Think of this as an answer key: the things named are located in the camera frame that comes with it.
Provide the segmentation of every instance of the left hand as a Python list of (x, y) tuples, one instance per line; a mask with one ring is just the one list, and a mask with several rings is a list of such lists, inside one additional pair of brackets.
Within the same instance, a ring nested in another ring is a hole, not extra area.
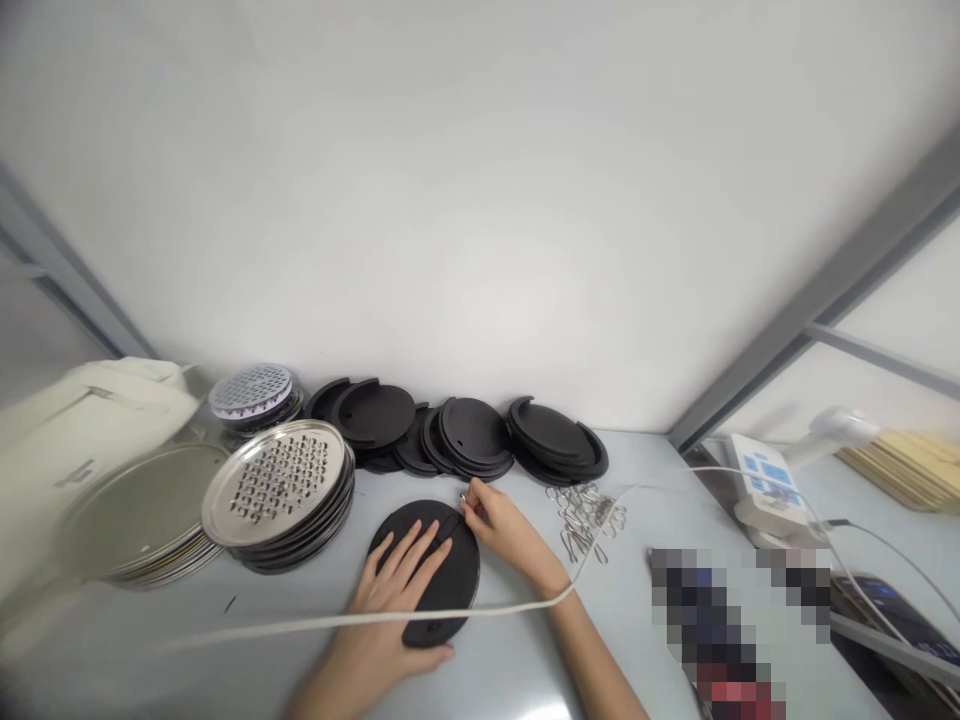
[[(418, 520), (397, 544), (379, 574), (377, 563), (390, 547), (393, 533), (367, 557), (349, 612), (412, 612), (441, 563), (450, 554), (446, 540), (414, 575), (420, 558), (436, 537), (434, 521), (419, 540)], [(294, 720), (346, 720), (357, 718), (373, 707), (400, 680), (410, 675), (433, 672), (453, 657), (453, 648), (441, 645), (413, 650), (403, 644), (406, 622), (384, 622), (341, 628), (332, 651), (311, 681), (293, 712)]]

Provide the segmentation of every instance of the white cable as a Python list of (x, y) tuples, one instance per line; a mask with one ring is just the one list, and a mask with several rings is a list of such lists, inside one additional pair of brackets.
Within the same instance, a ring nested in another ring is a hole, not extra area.
[(882, 537), (880, 537), (879, 535), (877, 535), (877, 533), (875, 533), (873, 530), (870, 530), (870, 529), (868, 529), (868, 528), (865, 528), (865, 527), (863, 527), (863, 525), (857, 525), (855, 522), (847, 522), (847, 523), (845, 523), (844, 525), (838, 525), (837, 527), (844, 527), (845, 525), (846, 525), (846, 526), (849, 526), (849, 527), (852, 527), (852, 528), (856, 528), (857, 530), (860, 530), (861, 532), (865, 532), (867, 535), (870, 535), (870, 536), (873, 537), (874, 539), (879, 540), (879, 541), (882, 542), (884, 545), (886, 545), (888, 548), (890, 548), (891, 550), (893, 550), (897, 555), (899, 555), (901, 558), (903, 558), (904, 562), (906, 562), (910, 567), (912, 567), (914, 570), (916, 570), (917, 573), (920, 575), (920, 577), (922, 577), (924, 580), (927, 581), (927, 585), (929, 585), (931, 588), (933, 588), (933, 591), (934, 591), (937, 595), (940, 596), (940, 599), (943, 600), (943, 604), (946, 605), (946, 606), (950, 609), (950, 612), (953, 613), (953, 617), (956, 619), (956, 621), (957, 621), (958, 623), (960, 623), (960, 613), (957, 612), (957, 609), (953, 606), (953, 603), (950, 602), (950, 600), (947, 598), (947, 596), (943, 594), (943, 591), (942, 591), (939, 587), (937, 587), (937, 584), (936, 584), (933, 580), (931, 580), (923, 570), (920, 569), (920, 566), (919, 566), (919, 565), (917, 565), (913, 560), (911, 560), (911, 559), (908, 558), (906, 555), (904, 555), (902, 552), (900, 552), (900, 550), (898, 550), (897, 547), (896, 547), (893, 543), (888, 542), (887, 540), (884, 540)]
[[(656, 479), (663, 477), (665, 475), (678, 475), (680, 473), (688, 472), (702, 472), (705, 470), (720, 470), (725, 472), (737, 473), (739, 475), (745, 475), (747, 477), (755, 477), (760, 480), (763, 480), (763, 476), (757, 473), (748, 472), (746, 470), (734, 470), (732, 468), (722, 467), (722, 466), (706, 466), (706, 467), (697, 467), (697, 468), (680, 468), (677, 470), (670, 471), (668, 473), (659, 473), (654, 475), (650, 479)], [(600, 523), (600, 527), (603, 527), (610, 520), (613, 515), (614, 510), (616, 510), (617, 505), (626, 498), (630, 493), (635, 490), (640, 489), (651, 489), (651, 490), (670, 490), (673, 488), (666, 488), (659, 485), (634, 485), (627, 488), (623, 493), (621, 493), (616, 500), (611, 504), (607, 514), (603, 518), (603, 522)], [(797, 493), (806, 503), (807, 507), (810, 508), (810, 512), (813, 515), (814, 519), (817, 521), (820, 528), (826, 528), (827, 525), (823, 522), (820, 515), (814, 509), (810, 501), (803, 497), (800, 493)], [(508, 605), (506, 607), (498, 608), (480, 608), (473, 610), (430, 610), (430, 611), (419, 611), (419, 612), (392, 612), (392, 613), (369, 613), (369, 614), (360, 614), (360, 615), (333, 615), (330, 617), (321, 617), (321, 618), (309, 618), (305, 620), (291, 620), (287, 622), (278, 622), (278, 623), (267, 623), (264, 625), (252, 625), (244, 628), (235, 628), (231, 630), (218, 630), (210, 633), (203, 633), (201, 635), (195, 635), (193, 637), (181, 638), (179, 640), (173, 640), (168, 643), (163, 644), (160, 649), (162, 651), (173, 651), (173, 650), (182, 650), (191, 647), (202, 647), (205, 645), (212, 645), (220, 642), (227, 642), (229, 640), (244, 640), (258, 637), (269, 637), (272, 635), (283, 635), (286, 633), (293, 632), (303, 632), (305, 630), (324, 630), (337, 627), (346, 627), (350, 625), (369, 625), (372, 623), (378, 622), (402, 622), (402, 621), (413, 621), (413, 620), (445, 620), (449, 618), (473, 618), (473, 617), (502, 617), (505, 615), (514, 615), (522, 612), (529, 612), (531, 610), (546, 610), (558, 605), (563, 602), (567, 596), (574, 591), (577, 586), (577, 582), (580, 579), (580, 574), (583, 572), (583, 568), (586, 566), (587, 562), (590, 560), (591, 556), (594, 553), (594, 548), (603, 538), (603, 534), (598, 532), (596, 537), (593, 540), (593, 543), (590, 545), (589, 551), (584, 555), (583, 560), (580, 561), (580, 564), (577, 566), (577, 570), (573, 575), (573, 578), (570, 581), (570, 585), (560, 593), (557, 597), (552, 600), (543, 600), (540, 602), (530, 602), (522, 603), (519, 605)], [(867, 594), (863, 592), (860, 588), (859, 583), (850, 570), (847, 569), (847, 566), (841, 560), (837, 549), (833, 546), (833, 543), (830, 541), (829, 537), (824, 533), (824, 538), (827, 542), (827, 545), (830, 548), (830, 552), (833, 553), (833, 556), (837, 559), (837, 563), (840, 565), (840, 568), (846, 574), (847, 578), (853, 583), (854, 588), (863, 598), (864, 602), (871, 607), (874, 612), (880, 617), (880, 619), (887, 625), (888, 629), (901, 641), (907, 642), (907, 639), (890, 623), (889, 620), (884, 617), (884, 615), (877, 610), (876, 605), (867, 597)]]

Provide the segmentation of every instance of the smartphone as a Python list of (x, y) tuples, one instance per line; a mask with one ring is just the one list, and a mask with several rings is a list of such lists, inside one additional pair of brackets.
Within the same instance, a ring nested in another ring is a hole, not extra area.
[[(875, 575), (854, 573), (853, 576), (877, 610), (913, 647), (960, 666), (960, 652), (957, 652), (943, 633), (933, 627), (902, 594)], [(845, 574), (834, 573), (831, 577), (831, 588), (833, 592), (830, 602), (836, 612), (885, 635), (894, 636), (877, 616), (877, 612), (863, 601)], [(960, 696), (955, 691), (882, 655), (877, 657), (912, 695), (925, 704), (938, 706), (939, 715), (960, 718)]]

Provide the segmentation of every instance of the gray table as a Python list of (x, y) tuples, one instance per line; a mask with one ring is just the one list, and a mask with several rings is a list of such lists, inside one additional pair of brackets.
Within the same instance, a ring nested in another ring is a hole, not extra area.
[[(626, 531), (604, 548), (606, 567), (591, 565), (580, 593), (598, 629), (653, 718), (699, 717), (690, 686), (665, 643), (651, 608), (647, 547), (701, 548), (725, 568), (730, 601), (756, 628), (758, 659), (772, 679), (789, 681), (788, 717), (886, 717), (882, 708), (800, 608), (771, 588), (768, 570), (755, 567), (751, 546), (736, 525), (660, 436), (599, 433), (610, 471), (599, 483), (608, 494), (644, 482), (627, 500)], [(497, 481), (558, 555), (561, 521), (543, 486), (517, 467)], [(357, 474), (356, 502), (334, 543), (303, 568), (263, 577), (221, 556), (196, 576), (136, 594), (97, 585), (21, 666), (21, 687), (39, 702), (40, 717), (266, 718), (280, 713), (330, 633), (301, 633), (223, 644), (145, 658), (138, 648), (185, 634), (243, 624), (332, 614), (343, 610), (366, 548), (383, 518), (419, 498), (451, 504), (464, 485), (453, 478)], [(477, 606), (530, 600), (523, 580), (483, 551)], [(231, 599), (233, 604), (224, 612)], [(542, 614), (470, 620), (454, 638), (454, 661), (435, 674), (396, 688), (374, 718), (497, 718), (561, 720), (581, 717), (576, 693)], [(143, 715), (134, 715), (132, 708)], [(146, 714), (155, 710), (155, 715)]]

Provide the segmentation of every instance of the table surface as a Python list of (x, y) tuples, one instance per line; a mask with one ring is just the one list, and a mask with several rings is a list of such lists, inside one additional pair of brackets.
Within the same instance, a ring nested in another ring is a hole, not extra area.
[[(771, 586), (769, 570), (756, 568), (746, 538), (697, 478), (682, 472), (686, 463), (665, 438), (598, 435), (610, 455), (610, 470), (598, 482), (602, 491), (616, 496), (637, 483), (666, 488), (638, 490), (625, 500), (626, 529), (603, 544), (610, 564), (591, 563), (579, 586), (597, 628), (652, 718), (693, 720), (700, 715), (651, 604), (648, 547), (709, 550), (700, 563), (725, 568), (729, 603), (740, 606), (742, 623), (751, 628), (747, 636), (755, 634), (758, 661), (770, 663), (773, 681), (786, 682), (788, 717), (887, 717), (839, 653), (816, 642), (809, 613), (788, 602), (783, 588)], [(799, 480), (806, 491), (817, 492), (805, 476)], [(519, 466), (496, 487), (513, 497), (566, 561), (562, 521), (544, 487)], [(153, 717), (149, 713), (154, 709), (158, 717), (278, 717), (330, 631), (225, 643), (175, 656), (145, 654), (143, 648), (193, 633), (340, 613), (384, 517), (422, 498), (455, 506), (464, 488), (450, 477), (360, 471), (345, 527), (324, 552), (293, 572), (256, 575), (223, 554), (196, 575), (152, 592), (89, 586), (18, 667), (20, 687), (35, 701), (42, 698), (35, 702), (37, 717), (61, 717), (66, 708), (70, 717)], [(481, 553), (475, 607), (533, 598), (522, 578), (486, 549)], [(471, 619), (452, 644), (456, 659), (432, 675), (401, 683), (370, 717), (583, 716), (543, 613)]]
[[(721, 462), (726, 444), (704, 443)], [(960, 517), (910, 510), (842, 460), (830, 456), (793, 472), (797, 489), (824, 520), (846, 518), (895, 545), (960, 606)], [(876, 575), (899, 591), (956, 647), (960, 623), (923, 578), (889, 548), (855, 528), (841, 527), (830, 536), (852, 572)]]

